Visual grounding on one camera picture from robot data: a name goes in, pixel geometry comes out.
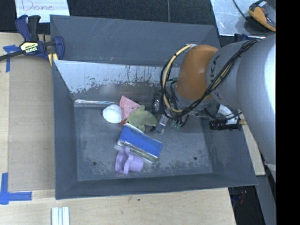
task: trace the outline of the pink object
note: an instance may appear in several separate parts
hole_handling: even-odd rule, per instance
[[[117,154],[115,170],[118,173],[128,174],[128,172],[140,172],[143,168],[142,157],[133,155],[128,146],[123,147]]]
[[[129,98],[122,96],[120,100],[120,108],[122,110],[122,120],[126,120],[131,112],[135,111],[140,107],[138,103],[130,100]]]

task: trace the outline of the paper sign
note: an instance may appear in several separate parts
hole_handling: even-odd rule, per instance
[[[49,23],[50,15],[70,15],[67,0],[15,0],[17,17],[39,15],[40,23]]]

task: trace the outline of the white paper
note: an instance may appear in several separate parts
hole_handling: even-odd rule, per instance
[[[210,0],[214,11],[217,28],[220,35],[234,36],[235,33],[253,36],[252,30],[245,28],[246,20],[239,13],[233,0]],[[258,0],[235,0],[240,10],[248,16],[248,9],[252,3]]]
[[[15,0],[17,17],[39,15],[40,23],[49,23],[50,15],[70,15],[67,0]]]

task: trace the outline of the green cloth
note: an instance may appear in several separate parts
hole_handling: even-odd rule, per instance
[[[158,121],[155,116],[145,110],[145,105],[141,105],[138,109],[131,112],[126,122],[137,127],[141,131],[145,131],[145,126],[156,126]]]

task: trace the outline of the gray bin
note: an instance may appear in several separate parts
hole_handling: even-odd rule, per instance
[[[211,131],[205,117],[162,135],[148,128],[164,144],[158,161],[139,173],[114,171],[122,125],[108,123],[102,110],[124,95],[152,111],[162,66],[185,44],[219,47],[213,26],[52,16],[51,35],[66,45],[52,66],[57,199],[256,184],[243,132]]]

